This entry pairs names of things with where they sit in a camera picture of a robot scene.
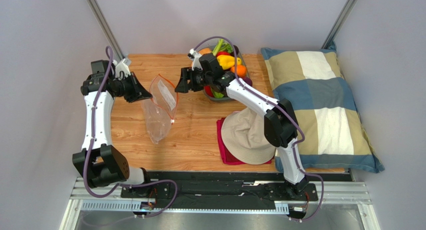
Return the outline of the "clear zip top bag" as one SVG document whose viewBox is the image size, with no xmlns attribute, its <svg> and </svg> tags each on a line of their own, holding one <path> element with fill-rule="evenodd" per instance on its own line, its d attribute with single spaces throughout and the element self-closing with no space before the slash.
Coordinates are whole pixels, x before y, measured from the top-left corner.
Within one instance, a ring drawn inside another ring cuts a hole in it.
<svg viewBox="0 0 426 230">
<path fill-rule="evenodd" d="M 141 104 L 146 132 L 154 144 L 158 144 L 170 132 L 175 122 L 179 95 L 171 81 L 158 74 L 150 83 L 152 98 Z"/>
</svg>

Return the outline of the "orange carrot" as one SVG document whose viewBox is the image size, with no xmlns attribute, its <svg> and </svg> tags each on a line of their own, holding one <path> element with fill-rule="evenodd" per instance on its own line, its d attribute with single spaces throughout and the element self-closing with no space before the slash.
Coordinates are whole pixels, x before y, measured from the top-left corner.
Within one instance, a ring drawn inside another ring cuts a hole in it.
<svg viewBox="0 0 426 230">
<path fill-rule="evenodd" d="M 212 53 L 212 50 L 210 48 L 206 47 L 206 48 L 199 50 L 198 53 L 201 54 L 201 55 L 209 54 L 209 53 Z"/>
</svg>

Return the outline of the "yellow bell pepper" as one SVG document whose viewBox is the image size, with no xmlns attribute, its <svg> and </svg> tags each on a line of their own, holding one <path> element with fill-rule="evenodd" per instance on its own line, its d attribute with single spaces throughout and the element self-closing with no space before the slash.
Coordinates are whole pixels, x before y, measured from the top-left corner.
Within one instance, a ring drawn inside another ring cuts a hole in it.
<svg viewBox="0 0 426 230">
<path fill-rule="evenodd" d="M 235 58 L 234 56 L 230 55 L 219 55 L 216 57 L 216 59 L 223 70 L 229 70 L 235 65 L 243 64 L 239 57 Z"/>
</svg>

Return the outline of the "purple onion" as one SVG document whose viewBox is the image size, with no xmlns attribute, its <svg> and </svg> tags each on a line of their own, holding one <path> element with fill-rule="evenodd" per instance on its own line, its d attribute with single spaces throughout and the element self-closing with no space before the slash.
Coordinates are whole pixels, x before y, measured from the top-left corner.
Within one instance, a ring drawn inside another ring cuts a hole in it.
<svg viewBox="0 0 426 230">
<path fill-rule="evenodd" d="M 244 77 L 243 81 L 249 85 L 249 86 L 253 86 L 253 81 L 249 78 L 249 77 Z"/>
</svg>

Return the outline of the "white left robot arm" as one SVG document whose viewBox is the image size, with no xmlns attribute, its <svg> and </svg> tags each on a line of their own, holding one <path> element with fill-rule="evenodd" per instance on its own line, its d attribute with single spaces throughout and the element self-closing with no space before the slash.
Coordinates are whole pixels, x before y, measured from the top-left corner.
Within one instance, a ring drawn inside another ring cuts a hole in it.
<svg viewBox="0 0 426 230">
<path fill-rule="evenodd" d="M 111 114 L 115 99 L 133 103 L 151 99 L 149 93 L 130 71 L 127 58 L 109 63 L 91 63 L 92 74 L 83 82 L 81 93 L 86 107 L 86 130 L 81 151 L 73 154 L 72 163 L 89 188 L 111 184 L 139 185 L 147 180 L 143 168 L 133 168 L 114 146 Z"/>
</svg>

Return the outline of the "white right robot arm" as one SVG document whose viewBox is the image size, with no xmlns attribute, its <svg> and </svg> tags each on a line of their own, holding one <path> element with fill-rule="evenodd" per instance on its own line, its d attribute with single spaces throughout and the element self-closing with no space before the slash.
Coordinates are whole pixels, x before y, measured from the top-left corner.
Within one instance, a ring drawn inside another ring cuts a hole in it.
<svg viewBox="0 0 426 230">
<path fill-rule="evenodd" d="M 221 67 L 218 58 L 211 53 L 201 55 L 191 49 L 188 57 L 192 61 L 192 66 L 181 69 L 175 92 L 196 92 L 210 86 L 217 92 L 225 92 L 231 99 L 254 111 L 263 119 L 263 133 L 266 140 L 278 151 L 289 191 L 299 195 L 309 182 L 298 151 L 298 135 L 302 134 L 302 130 L 290 101 L 269 98 L 257 91 L 236 73 Z"/>
</svg>

